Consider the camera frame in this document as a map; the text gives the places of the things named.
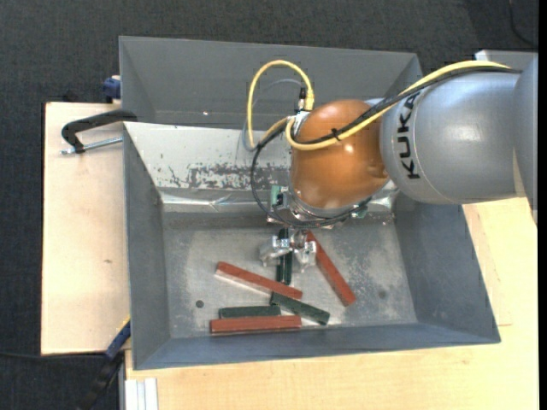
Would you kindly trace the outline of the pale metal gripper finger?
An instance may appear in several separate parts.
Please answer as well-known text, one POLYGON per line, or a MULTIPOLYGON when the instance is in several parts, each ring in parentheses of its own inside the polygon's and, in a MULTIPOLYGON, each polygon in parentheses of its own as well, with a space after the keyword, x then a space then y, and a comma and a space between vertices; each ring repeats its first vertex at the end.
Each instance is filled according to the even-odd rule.
POLYGON ((294 248, 294 270, 304 272, 317 263, 317 243, 316 241, 306 241, 302 245, 294 248))
POLYGON ((291 240, 271 236, 258 248, 259 259, 265 267, 277 266, 279 259, 291 252, 291 240))

